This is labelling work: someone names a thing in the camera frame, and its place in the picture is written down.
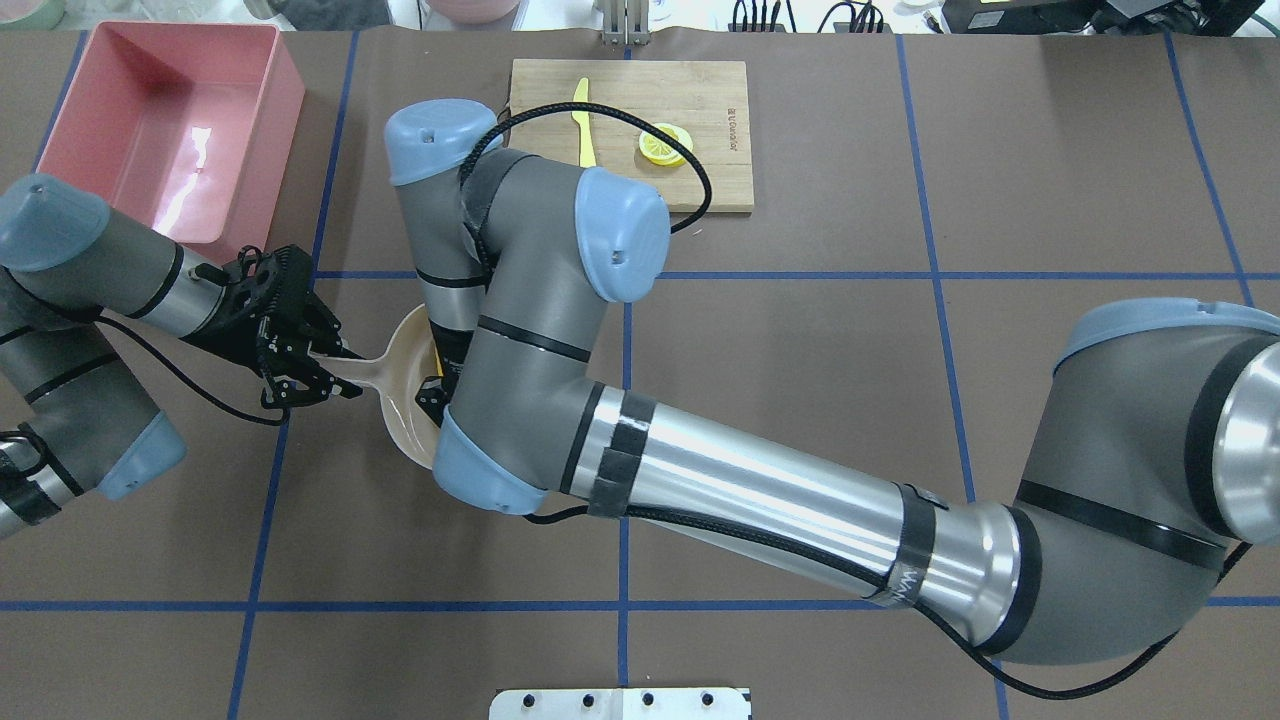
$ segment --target plastic knife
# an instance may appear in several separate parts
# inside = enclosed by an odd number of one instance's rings
[[[575,102],[586,102],[586,78],[577,81],[577,90],[573,91]],[[595,167],[595,147],[591,145],[591,118],[582,110],[573,110],[573,122],[577,123],[577,164],[580,168]]]

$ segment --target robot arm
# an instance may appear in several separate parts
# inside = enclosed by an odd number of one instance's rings
[[[310,352],[344,354],[289,246],[218,268],[50,176],[0,196],[0,370],[33,411],[0,442],[0,538],[97,488],[113,500],[186,454],[165,414],[92,324],[104,307],[259,374],[265,407],[360,389]]]
[[[1032,664],[1169,635],[1204,605],[1233,538],[1280,537],[1276,318],[1167,299],[1094,311],[1056,369],[1016,500],[952,507],[586,378],[605,305],[639,300],[662,269],[666,205],[600,168],[493,146],[460,186],[493,124],[438,100],[387,126],[452,352],[434,471],[456,497],[526,514],[568,493],[593,515],[925,605],[986,655]]]

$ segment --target pink bowl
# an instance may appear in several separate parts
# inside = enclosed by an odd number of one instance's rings
[[[428,5],[456,23],[481,24],[512,12],[520,0],[428,0]]]
[[[227,263],[266,243],[303,94],[273,26],[100,23],[38,170]]]

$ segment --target spoon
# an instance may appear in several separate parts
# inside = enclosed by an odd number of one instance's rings
[[[383,406],[383,421],[396,447],[413,462],[431,469],[440,429],[413,402],[422,380],[440,375],[425,306],[419,305],[404,315],[381,357],[357,360],[315,356],[315,360],[339,378],[376,389]]]

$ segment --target wooden cutting board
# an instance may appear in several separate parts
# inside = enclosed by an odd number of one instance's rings
[[[712,211],[750,213],[755,208],[745,63],[517,59],[511,69],[511,113],[570,101],[584,77],[590,79],[591,102],[689,131],[694,155],[712,181]],[[511,147],[577,164],[577,124],[570,113],[536,118],[511,132]],[[696,173],[687,163],[654,165],[640,155],[639,137],[639,128],[591,114],[596,164],[652,183],[673,213],[695,210],[703,201]]]

